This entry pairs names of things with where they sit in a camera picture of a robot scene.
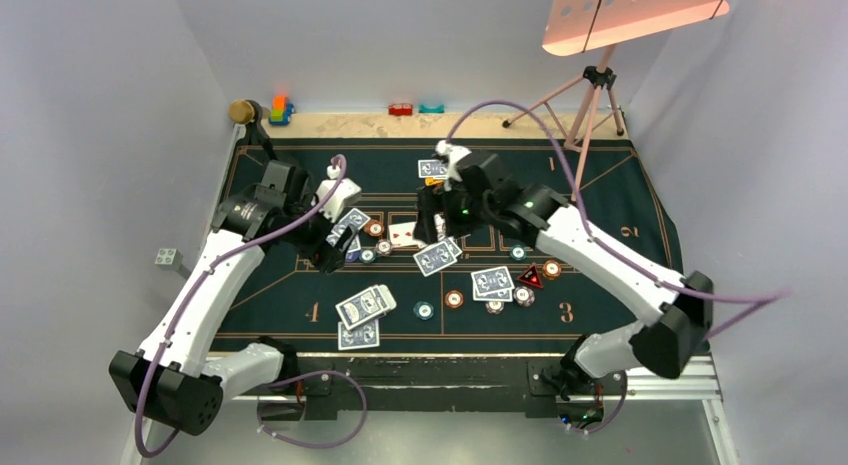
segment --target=teal poker chip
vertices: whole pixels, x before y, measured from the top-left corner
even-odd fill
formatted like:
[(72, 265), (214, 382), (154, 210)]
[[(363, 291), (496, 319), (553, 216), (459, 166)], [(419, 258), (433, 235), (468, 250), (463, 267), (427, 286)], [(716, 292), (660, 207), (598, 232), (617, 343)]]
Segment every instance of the teal poker chip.
[(371, 250), (370, 248), (367, 250), (363, 250), (362, 253), (359, 254), (359, 260), (362, 263), (372, 263), (376, 259), (377, 254), (374, 252), (374, 250)]
[(520, 262), (527, 258), (527, 250), (524, 250), (524, 247), (521, 245), (513, 245), (509, 251), (509, 257), (516, 262)]
[(415, 312), (415, 316), (421, 320), (430, 320), (434, 315), (436, 315), (436, 310), (429, 302), (416, 303), (413, 311)]

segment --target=green felt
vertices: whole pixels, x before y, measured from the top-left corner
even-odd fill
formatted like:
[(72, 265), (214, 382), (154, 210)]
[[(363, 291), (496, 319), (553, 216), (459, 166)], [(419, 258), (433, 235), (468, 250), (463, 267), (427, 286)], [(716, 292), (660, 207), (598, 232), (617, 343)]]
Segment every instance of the green felt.
[[(348, 176), (363, 189), (357, 207), (383, 223), (415, 220), (415, 190), (423, 185), (417, 160), (430, 158), (433, 139), (287, 139), (275, 149), (299, 160), (319, 179), (330, 158), (343, 153)], [(570, 189), (544, 140), (468, 139), (456, 143), (498, 153), (522, 184), (541, 182), (563, 194)], [(576, 168), (577, 154), (567, 152)], [(260, 181), (265, 156), (259, 147), (237, 146), (226, 177), (224, 197)], [(583, 196), (590, 219), (647, 258), (681, 270), (674, 224), (659, 204), (629, 141), (592, 142), (583, 176)], [(376, 242), (361, 234), (363, 247)], [(353, 263), (323, 275), (300, 260), (285, 244), (270, 250), (250, 276), (224, 319), (213, 351), (235, 351), (259, 335), (270, 335), (304, 352), (336, 352), (338, 315), (334, 305), (362, 289), (386, 284), (398, 302), (380, 320), (379, 348), (368, 353), (519, 353), (564, 352), (583, 333), (605, 332), (633, 321), (633, 315), (609, 293), (585, 276), (563, 266), (556, 280), (544, 277), (544, 289), (534, 290), (528, 308), (508, 304), (499, 315), (488, 314), (472, 299), (470, 273), (506, 264), (517, 277), (532, 263), (541, 267), (551, 257), (530, 250), (523, 262), (509, 258), (514, 242), (501, 240), (491, 229), (467, 237), (459, 263), (442, 273), (423, 277), (412, 260), (417, 250), (396, 250), (373, 264)], [(443, 305), (444, 294), (459, 290), (465, 303)], [(413, 307), (432, 303), (431, 320), (415, 317)], [(317, 320), (313, 321), (317, 304)]]

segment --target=red block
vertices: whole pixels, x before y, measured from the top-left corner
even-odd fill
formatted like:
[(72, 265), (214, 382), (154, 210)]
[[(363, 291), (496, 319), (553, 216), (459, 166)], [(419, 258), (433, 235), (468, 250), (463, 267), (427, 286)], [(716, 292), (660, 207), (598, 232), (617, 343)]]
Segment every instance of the red block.
[(412, 115), (411, 103), (393, 103), (389, 105), (389, 115), (399, 117), (401, 115)]

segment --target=white poker chip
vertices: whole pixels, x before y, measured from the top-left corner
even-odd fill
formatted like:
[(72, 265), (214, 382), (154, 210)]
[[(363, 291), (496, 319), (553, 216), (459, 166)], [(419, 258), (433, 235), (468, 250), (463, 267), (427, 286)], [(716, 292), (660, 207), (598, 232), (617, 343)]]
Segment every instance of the white poker chip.
[(497, 315), (503, 312), (504, 304), (503, 302), (486, 302), (486, 311)]
[(388, 255), (392, 252), (392, 242), (388, 240), (380, 240), (377, 242), (377, 253), (380, 255)]

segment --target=white robotic arm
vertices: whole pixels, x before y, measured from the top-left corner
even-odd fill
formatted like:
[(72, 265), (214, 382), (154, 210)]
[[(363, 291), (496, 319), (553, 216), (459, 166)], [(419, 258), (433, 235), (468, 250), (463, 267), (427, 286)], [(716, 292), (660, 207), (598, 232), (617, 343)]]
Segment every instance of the white robotic arm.
[(640, 366), (663, 377), (679, 376), (712, 325), (712, 303), (659, 286), (597, 240), (659, 281), (711, 292), (707, 277), (698, 272), (684, 277), (653, 263), (591, 223), (586, 230), (577, 207), (548, 187), (520, 187), (495, 154), (472, 153), (442, 141), (436, 157), (448, 165), (448, 180), (419, 189), (417, 239), (436, 240), (431, 218), (436, 213), (445, 215), (450, 236), (491, 225), (506, 237), (572, 265), (636, 316), (637, 321), (624, 327), (581, 337), (561, 361), (560, 388), (585, 393), (595, 379)]
[[(272, 160), (262, 183), (251, 185), (218, 207), (197, 266), (168, 313), (135, 354), (119, 351), (109, 365), (112, 380), (131, 411), (139, 407), (145, 376), (153, 373), (144, 416), (198, 435), (209, 427), (226, 401), (259, 385), (299, 374), (294, 350), (267, 337), (221, 360), (207, 362), (207, 355), (236, 294), (262, 262), (268, 247), (279, 241), (288, 242), (325, 273), (342, 266), (354, 231), (345, 230), (334, 245), (326, 237), (342, 210), (361, 196), (359, 186), (342, 179), (321, 213), (308, 220), (300, 219), (330, 192), (338, 180), (337, 172), (332, 167), (328, 169), (328, 180), (315, 187), (313, 193), (305, 170)], [(245, 242), (289, 224), (292, 225), (288, 228), (295, 227), (289, 233), (271, 241), (260, 240), (264, 243), (248, 247), (217, 263), (214, 270), (211, 268), (219, 257)], [(180, 310), (182, 315), (174, 325)], [(168, 339), (171, 327), (173, 333)], [(157, 362), (162, 343), (167, 348)]]

